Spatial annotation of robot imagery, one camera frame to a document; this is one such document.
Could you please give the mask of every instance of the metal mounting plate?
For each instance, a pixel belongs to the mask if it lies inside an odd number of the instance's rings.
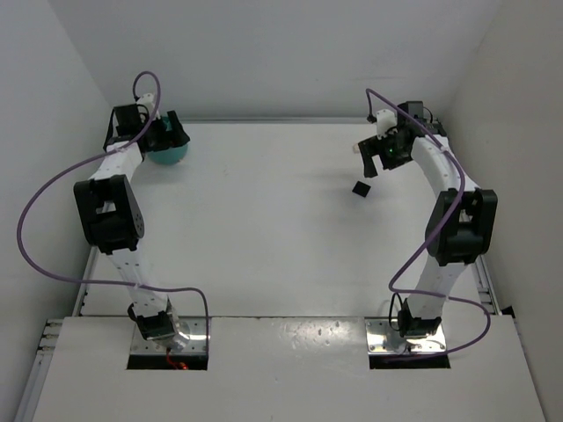
[[[205,356],[205,318],[180,317],[182,331],[189,333],[189,341],[182,351],[174,351],[174,356]],[[147,356],[147,355],[165,355],[164,347],[153,341],[147,341],[141,335],[141,332],[135,327],[131,348],[129,350],[131,356]]]
[[[447,350],[441,325],[434,336],[402,338],[389,326],[387,318],[366,318],[365,322],[369,356],[439,353]],[[397,319],[391,322],[397,326]]]

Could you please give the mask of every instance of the black block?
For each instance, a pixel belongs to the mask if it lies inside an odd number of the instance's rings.
[[[365,183],[358,182],[355,184],[354,189],[352,189],[353,193],[357,193],[362,197],[368,196],[369,189],[371,189],[370,185],[366,185]]]

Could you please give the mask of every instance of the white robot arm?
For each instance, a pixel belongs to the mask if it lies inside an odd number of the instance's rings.
[[[143,256],[143,215],[129,181],[146,152],[175,148],[189,142],[176,113],[168,112],[165,121],[157,114],[146,135],[139,142],[128,145],[144,125],[143,110],[147,112],[145,119],[153,111],[153,99],[147,94],[136,104],[113,109],[118,135],[113,137],[112,131],[106,138],[104,149],[117,152],[107,156],[88,180],[74,186],[86,240],[108,256],[122,279],[144,287],[160,286],[150,274],[148,260]],[[184,332],[168,294],[138,287],[128,287],[128,291],[132,300],[128,314],[143,338],[173,351],[182,350],[189,336]]]
[[[379,156],[384,169],[394,169],[416,162],[432,186],[436,205],[426,229],[426,238],[453,203],[460,187],[460,175],[444,155],[450,151],[448,138],[439,123],[425,122],[423,104],[407,102],[399,107],[431,131],[440,141],[436,146],[410,120],[390,110],[377,113],[377,135],[359,142],[355,150],[362,154],[364,176],[377,175],[373,156]],[[435,333],[442,321],[446,298],[465,268],[488,251],[493,231],[497,197],[492,190],[480,189],[465,173],[461,203],[438,237],[428,247],[428,259],[415,290],[442,295],[410,295],[398,313],[398,330],[402,337],[423,338]]]

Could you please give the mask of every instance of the purple cable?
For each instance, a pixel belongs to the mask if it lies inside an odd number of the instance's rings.
[[[160,93],[161,93],[160,81],[158,80],[157,75],[155,75],[153,72],[151,72],[149,70],[145,70],[145,71],[139,73],[136,76],[135,81],[133,82],[133,94],[136,97],[135,92],[136,92],[137,83],[139,82],[139,79],[141,79],[145,75],[151,76],[155,81],[155,85],[157,86],[157,95],[155,97],[155,107],[152,110],[152,113],[150,114],[149,118],[145,122],[143,129],[141,129],[141,132],[139,132],[137,134],[137,136],[135,136],[131,141],[129,141],[127,144],[125,144],[121,149],[126,149],[130,145],[138,142],[144,136],[144,134],[146,134],[147,130],[149,130],[149,127],[150,127],[150,124],[152,123],[152,121],[157,117],[158,107],[160,106]],[[203,301],[203,308],[205,310],[205,330],[206,330],[205,343],[206,343],[206,350],[208,351],[209,350],[209,309],[208,309],[208,301],[207,301],[207,298],[205,297],[205,294],[203,294],[203,292],[199,288],[197,288],[197,287],[165,288],[165,287],[146,286],[146,285],[143,285],[143,284],[137,286],[135,283],[132,283],[130,281],[123,281],[123,280],[81,280],[81,279],[75,279],[75,278],[72,278],[72,277],[67,277],[67,276],[64,276],[64,275],[51,273],[49,270],[46,270],[45,268],[39,266],[35,261],[33,261],[33,259],[27,253],[27,250],[24,246],[24,242],[23,242],[23,239],[22,239],[22,231],[23,231],[23,228],[24,228],[24,221],[26,220],[27,214],[29,213],[29,210],[31,209],[31,207],[35,203],[35,201],[54,182],[56,182],[60,178],[64,177],[65,175],[69,174],[70,172],[76,170],[79,167],[82,167],[84,165],[92,163],[96,160],[99,160],[100,158],[105,158],[106,156],[111,156],[112,154],[115,154],[117,151],[118,151],[118,149],[114,149],[112,151],[104,152],[104,153],[98,154],[96,156],[91,156],[90,158],[87,158],[84,161],[81,161],[80,163],[76,163],[74,165],[71,165],[68,169],[61,171],[60,173],[58,173],[57,175],[52,177],[50,180],[48,180],[45,183],[45,185],[43,185],[42,187],[39,188],[39,190],[33,195],[33,197],[29,200],[29,202],[27,202],[26,206],[24,207],[24,210],[21,212],[21,215],[19,216],[18,229],[17,229],[17,234],[16,234],[16,238],[18,239],[19,252],[21,253],[22,257],[24,257],[27,264],[29,264],[38,273],[41,273],[41,274],[45,275],[46,277],[49,277],[50,279],[64,281],[64,282],[67,282],[67,283],[138,287],[138,288],[142,288],[144,290],[149,290],[151,292],[161,292],[161,293],[177,293],[177,292],[195,292],[195,293],[197,293],[199,296],[201,296],[201,300]]]
[[[399,113],[402,116],[404,116],[405,118],[409,119],[415,126],[417,126],[420,130],[422,130],[422,132],[424,132],[424,134],[426,136],[428,136],[430,138],[430,140],[438,148],[443,148],[442,143],[440,141],[438,141],[438,139],[434,135],[432,135],[430,133],[430,131],[424,127],[424,125],[420,124],[409,113],[401,110],[398,106],[394,105],[389,99],[385,98],[383,95],[379,94],[378,92],[371,90],[370,88],[366,89],[366,95],[368,96],[368,102],[369,102],[369,114],[372,114],[372,110],[373,110],[372,104],[371,104],[371,98],[369,96],[370,94],[379,98],[381,101],[383,101],[386,105],[391,107],[397,113]],[[459,189],[457,191],[456,198],[454,199],[451,206],[448,208],[448,211],[446,211],[446,214],[444,214],[444,216],[438,222],[436,227],[434,227],[434,229],[430,232],[430,235],[428,236],[426,241],[419,247],[419,249],[416,250],[416,252],[405,262],[405,264],[403,266],[401,266],[399,268],[397,273],[395,273],[395,275],[393,275],[393,277],[391,278],[391,281],[389,282],[389,289],[393,293],[404,294],[404,295],[427,295],[427,296],[434,296],[434,297],[446,297],[446,295],[442,295],[441,293],[429,292],[429,291],[426,291],[426,290],[404,289],[404,288],[396,288],[395,287],[395,284],[397,283],[397,280],[400,278],[400,276],[403,275],[403,273],[407,270],[407,268],[413,264],[413,262],[422,254],[422,252],[424,252],[427,249],[427,247],[434,241],[434,239],[436,239],[436,237],[440,234],[440,231],[443,229],[443,227],[446,225],[446,223],[448,222],[450,217],[456,211],[456,208],[459,205],[459,203],[461,202],[462,196],[464,194],[464,189],[465,189],[465,173],[464,173],[464,170],[462,169],[460,163],[456,160],[456,158],[448,150],[444,150],[444,155],[451,161],[451,163],[454,165],[454,167],[456,167],[456,170],[459,173],[460,184],[459,184]],[[486,316],[486,326],[485,326],[485,329],[481,332],[481,334],[479,334],[473,340],[471,340],[471,341],[469,341],[469,342],[467,342],[467,343],[465,343],[461,346],[454,347],[453,349],[446,351],[446,352],[439,352],[439,353],[432,353],[432,354],[425,354],[425,355],[415,355],[413,357],[396,358],[396,359],[393,359],[393,360],[410,360],[410,359],[414,359],[414,358],[426,359],[426,358],[434,358],[434,357],[437,357],[437,356],[443,356],[443,355],[458,352],[460,350],[466,349],[467,347],[473,346],[474,344],[478,343],[483,337],[485,337],[485,335],[489,332],[489,330],[491,328],[491,316],[490,316],[488,310],[486,310],[486,308],[483,305],[481,305],[480,303],[475,302],[475,301],[470,301],[469,299],[464,299],[462,297],[450,296],[450,300],[453,301],[453,302],[467,303],[467,304],[476,306],[477,308],[480,308],[481,310],[483,310],[483,312],[485,313],[485,316]]]

